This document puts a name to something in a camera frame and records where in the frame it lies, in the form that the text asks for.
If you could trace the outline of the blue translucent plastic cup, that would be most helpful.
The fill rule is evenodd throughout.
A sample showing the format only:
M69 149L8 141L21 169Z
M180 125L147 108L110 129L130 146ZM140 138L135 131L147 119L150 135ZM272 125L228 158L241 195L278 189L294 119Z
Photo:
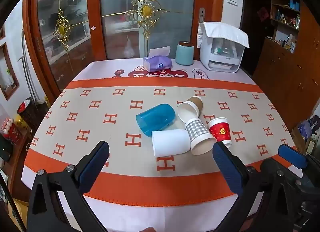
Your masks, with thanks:
M167 103L157 105L136 115L136 122L141 131L148 137L153 131L162 131L175 120L174 109Z

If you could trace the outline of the orange H pattern tablecloth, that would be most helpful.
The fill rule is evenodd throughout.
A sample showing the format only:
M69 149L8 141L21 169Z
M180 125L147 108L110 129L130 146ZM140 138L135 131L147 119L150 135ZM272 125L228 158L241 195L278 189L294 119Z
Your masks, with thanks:
M255 168L278 159L281 144L294 145L243 71L195 62L149 72L140 59L93 62L44 116L21 179L32 187L37 171L62 171L105 141L107 161L85 199L107 229L209 231L236 200L213 160L216 140Z

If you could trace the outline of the wooden shelf cabinet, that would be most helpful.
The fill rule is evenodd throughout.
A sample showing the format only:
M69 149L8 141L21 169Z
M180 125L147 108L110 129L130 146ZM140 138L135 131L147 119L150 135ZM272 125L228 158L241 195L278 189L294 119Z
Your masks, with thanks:
M270 20L253 80L291 130L319 100L319 24L302 0L271 0Z

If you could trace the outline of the grey checked paper cup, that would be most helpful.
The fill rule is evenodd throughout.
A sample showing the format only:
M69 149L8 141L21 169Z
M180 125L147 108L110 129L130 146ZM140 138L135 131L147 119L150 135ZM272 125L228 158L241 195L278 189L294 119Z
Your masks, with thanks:
M190 119L185 123L184 128L189 134L191 153L195 156L209 152L217 142L199 118Z

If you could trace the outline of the wooden glass door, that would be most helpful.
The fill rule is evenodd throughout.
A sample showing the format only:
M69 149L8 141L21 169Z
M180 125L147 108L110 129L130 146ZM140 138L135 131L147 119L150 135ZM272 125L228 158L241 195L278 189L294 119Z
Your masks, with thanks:
M23 0L26 45L55 101L94 61L142 58L153 48L196 45L198 24L220 21L223 0Z

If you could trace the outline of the white cloth on appliance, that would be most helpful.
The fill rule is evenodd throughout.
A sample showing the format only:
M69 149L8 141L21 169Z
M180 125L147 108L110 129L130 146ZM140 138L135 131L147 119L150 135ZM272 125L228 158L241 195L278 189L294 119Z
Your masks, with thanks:
M200 48L204 34L209 38L224 38L249 48L248 36L232 25L221 22L202 22L197 31L197 47Z

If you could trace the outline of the brown sleeve paper cup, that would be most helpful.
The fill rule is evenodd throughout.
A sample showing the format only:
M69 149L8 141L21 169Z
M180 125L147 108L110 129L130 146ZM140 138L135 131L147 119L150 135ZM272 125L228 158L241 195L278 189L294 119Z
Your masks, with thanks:
M198 118L203 109L203 101L199 96L192 96L183 103L180 103L177 108L178 117L187 123L193 118Z

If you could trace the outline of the red paper cup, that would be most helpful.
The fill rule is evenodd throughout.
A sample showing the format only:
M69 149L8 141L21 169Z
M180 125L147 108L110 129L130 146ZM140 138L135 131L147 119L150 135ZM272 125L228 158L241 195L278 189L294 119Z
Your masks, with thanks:
M207 124L207 128L218 142L223 142L227 148L231 147L231 131L227 118L215 118Z

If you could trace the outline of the white countertop appliance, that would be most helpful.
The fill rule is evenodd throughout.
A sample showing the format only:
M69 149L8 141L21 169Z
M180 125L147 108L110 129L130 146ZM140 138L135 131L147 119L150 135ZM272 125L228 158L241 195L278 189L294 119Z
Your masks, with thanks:
M202 36L200 45L200 61L211 71L236 73L242 61L245 46L225 39Z

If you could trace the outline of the light blue canister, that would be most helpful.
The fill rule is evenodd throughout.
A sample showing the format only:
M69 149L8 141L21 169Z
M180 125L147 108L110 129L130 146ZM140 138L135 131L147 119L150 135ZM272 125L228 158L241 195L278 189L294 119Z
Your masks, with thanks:
M175 61L183 66L191 66L194 63L194 46L187 41L180 41L176 48Z

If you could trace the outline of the black trash bin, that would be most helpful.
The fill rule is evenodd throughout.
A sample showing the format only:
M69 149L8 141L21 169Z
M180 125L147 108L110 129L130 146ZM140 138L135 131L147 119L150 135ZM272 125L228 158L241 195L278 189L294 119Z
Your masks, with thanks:
M35 131L39 128L48 110L46 102L34 101L28 97L19 105L17 114Z

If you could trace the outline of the purple tissue pack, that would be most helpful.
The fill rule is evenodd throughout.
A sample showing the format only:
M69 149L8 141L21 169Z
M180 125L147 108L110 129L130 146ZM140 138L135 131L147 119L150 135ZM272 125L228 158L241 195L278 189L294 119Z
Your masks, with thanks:
M143 58L143 67L149 73L170 69L172 60L169 58L171 46L151 49L149 56Z

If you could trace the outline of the white plastic cup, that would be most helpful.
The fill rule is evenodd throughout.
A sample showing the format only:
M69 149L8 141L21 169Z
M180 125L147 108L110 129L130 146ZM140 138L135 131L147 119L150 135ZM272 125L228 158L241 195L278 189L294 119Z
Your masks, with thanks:
M154 131L152 147L156 158L180 155L190 150L190 137L184 129Z

